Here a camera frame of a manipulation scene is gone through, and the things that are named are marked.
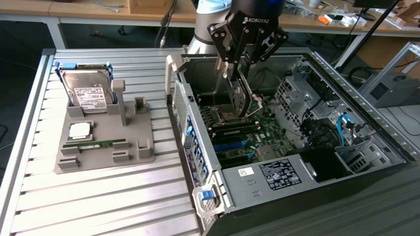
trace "electronic device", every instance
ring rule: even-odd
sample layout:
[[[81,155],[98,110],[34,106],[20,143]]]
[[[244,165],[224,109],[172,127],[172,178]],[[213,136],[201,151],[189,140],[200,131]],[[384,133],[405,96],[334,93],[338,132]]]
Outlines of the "electronic device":
[[[386,9],[393,4],[393,0],[354,0],[353,7],[362,8],[360,17],[368,21],[374,21],[376,17],[368,13],[369,8]]]
[[[216,55],[166,61],[169,117],[202,235],[230,235],[354,194],[418,159],[418,147],[316,52],[282,48],[246,78],[238,73],[254,96],[242,117],[216,62]]]

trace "orange object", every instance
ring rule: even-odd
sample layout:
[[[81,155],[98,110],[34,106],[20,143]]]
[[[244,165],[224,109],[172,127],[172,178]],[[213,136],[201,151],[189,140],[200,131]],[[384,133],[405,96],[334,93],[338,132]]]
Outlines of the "orange object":
[[[318,19],[318,21],[322,22],[325,25],[329,24],[329,20],[325,18],[325,16],[320,16],[317,19]]]

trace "blue pcie slot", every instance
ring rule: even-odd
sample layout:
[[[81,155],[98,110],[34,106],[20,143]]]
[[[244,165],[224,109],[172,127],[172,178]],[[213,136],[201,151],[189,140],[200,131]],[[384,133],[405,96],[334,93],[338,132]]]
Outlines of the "blue pcie slot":
[[[232,144],[221,144],[221,145],[214,145],[214,151],[226,151],[226,150],[232,150],[236,148],[244,148],[246,145],[246,141],[241,141],[237,143],[232,143]]]

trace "green circuit board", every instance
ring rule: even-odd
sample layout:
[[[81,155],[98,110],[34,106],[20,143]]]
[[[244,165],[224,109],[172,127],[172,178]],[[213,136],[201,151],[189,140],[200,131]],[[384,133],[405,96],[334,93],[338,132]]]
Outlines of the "green circuit board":
[[[252,103],[248,113],[252,113],[257,108],[257,104]],[[266,105],[262,105],[262,108],[246,119],[233,116],[230,105],[201,106],[200,112],[206,128],[258,122],[258,130],[222,138],[226,143],[246,142],[244,147],[216,150],[216,155],[224,169],[262,161],[264,159],[257,154],[257,149],[261,146],[270,147],[276,158],[285,156],[286,152],[294,149],[276,119],[270,116],[270,110]],[[209,137],[216,147],[220,144],[220,139],[213,139],[210,130]]]

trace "hard drive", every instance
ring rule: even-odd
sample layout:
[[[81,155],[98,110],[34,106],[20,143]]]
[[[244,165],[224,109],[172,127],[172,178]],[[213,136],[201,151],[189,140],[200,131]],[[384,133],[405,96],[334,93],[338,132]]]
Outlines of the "hard drive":
[[[61,69],[58,73],[70,106],[80,106],[84,113],[106,112],[106,104],[116,102],[110,89],[109,68],[106,66],[77,65],[72,69]]]

